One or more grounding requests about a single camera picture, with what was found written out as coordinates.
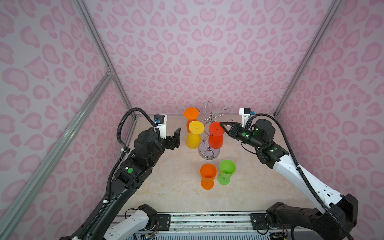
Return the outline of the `red plastic wine glass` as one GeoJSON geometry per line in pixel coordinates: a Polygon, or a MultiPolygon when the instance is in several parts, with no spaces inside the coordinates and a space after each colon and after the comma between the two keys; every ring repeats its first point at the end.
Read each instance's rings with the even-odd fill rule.
{"type": "Polygon", "coordinates": [[[211,123],[209,126],[209,146],[213,149],[220,149],[224,143],[225,131],[220,127],[220,122],[211,123]]]}

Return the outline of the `green plastic wine glass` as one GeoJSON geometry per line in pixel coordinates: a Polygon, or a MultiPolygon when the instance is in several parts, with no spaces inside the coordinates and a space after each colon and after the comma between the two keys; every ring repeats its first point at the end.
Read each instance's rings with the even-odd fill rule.
{"type": "Polygon", "coordinates": [[[236,164],[231,160],[223,160],[219,165],[219,169],[218,182],[224,186],[228,185],[231,181],[231,177],[236,172],[236,164]]]}

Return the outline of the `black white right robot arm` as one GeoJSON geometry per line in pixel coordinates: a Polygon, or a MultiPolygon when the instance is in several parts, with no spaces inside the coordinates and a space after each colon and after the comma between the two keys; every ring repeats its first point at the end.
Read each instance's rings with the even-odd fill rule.
{"type": "Polygon", "coordinates": [[[220,127],[229,137],[253,147],[262,164],[289,180],[314,204],[308,209],[275,203],[266,211],[271,229],[289,225],[292,231],[298,227],[312,230],[324,240],[353,239],[351,230],[357,225],[358,200],[323,183],[303,168],[290,150],[275,143],[276,130],[270,121],[259,119],[248,128],[241,123],[221,122],[220,127]]]}

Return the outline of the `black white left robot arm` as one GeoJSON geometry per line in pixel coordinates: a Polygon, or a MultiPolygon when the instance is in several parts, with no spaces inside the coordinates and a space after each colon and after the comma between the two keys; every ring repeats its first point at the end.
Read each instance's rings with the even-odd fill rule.
{"type": "Polygon", "coordinates": [[[157,211],[143,204],[129,218],[113,226],[112,222],[130,197],[150,176],[165,150],[180,146],[181,129],[173,136],[158,137],[154,128],[142,131],[134,141],[134,150],[109,177],[106,198],[91,215],[65,240],[126,240],[136,232],[155,228],[157,211]]]}

